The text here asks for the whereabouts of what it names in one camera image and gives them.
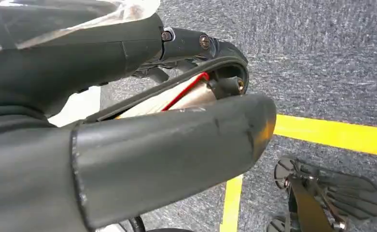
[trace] yellow line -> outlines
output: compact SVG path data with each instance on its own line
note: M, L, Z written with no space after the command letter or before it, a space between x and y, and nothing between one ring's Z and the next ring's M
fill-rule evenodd
M377 127L277 115L274 134L377 155Z
M226 183L223 222L220 225L220 232L237 232L242 177L243 175L239 175Z

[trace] black plastic casing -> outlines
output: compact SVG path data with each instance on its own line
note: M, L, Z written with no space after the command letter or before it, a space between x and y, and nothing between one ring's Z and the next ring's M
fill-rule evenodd
M74 149L89 226L116 223L244 173L264 151L275 120L270 98L245 95L82 125Z
M61 111L68 97L133 74L162 54L163 23L150 18L79 30L22 50L0 51L0 105L45 113Z

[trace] black cable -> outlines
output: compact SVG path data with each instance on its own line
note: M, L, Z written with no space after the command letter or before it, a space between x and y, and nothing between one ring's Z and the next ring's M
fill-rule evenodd
M133 228L133 232L146 232L143 219L140 216L131 218L128 220Z

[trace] gray carpet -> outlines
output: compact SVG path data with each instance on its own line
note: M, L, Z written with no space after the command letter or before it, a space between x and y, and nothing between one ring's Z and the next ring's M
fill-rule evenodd
M286 115L377 126L377 0L162 0L167 26L195 29L237 45L249 59L249 92L276 100ZM102 108L154 86L126 79L105 86ZM272 170L281 156L370 178L377 156L275 136L245 174L239 232L262 232L286 209ZM216 232L225 185L143 215L149 229L165 226ZM377 218L352 225L377 231Z

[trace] screw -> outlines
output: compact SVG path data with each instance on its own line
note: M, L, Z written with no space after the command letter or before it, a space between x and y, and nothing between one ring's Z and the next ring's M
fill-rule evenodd
M238 90L240 93L244 91L244 82L242 80L238 80Z
M346 223L344 223L343 221L341 222L335 221L334 223L332 223L332 227L337 231L343 232L346 229Z
M172 41L173 40L173 35L169 31L164 31L163 33L161 33L161 39L164 42Z
M209 37L208 35L206 34L203 34L200 36L200 45L202 48L204 48L205 50L208 50L209 49L209 44L210 44L210 41L209 41Z
M289 181L288 181L287 178L283 181L283 186L284 186L285 188L287 188L287 187L289 186Z

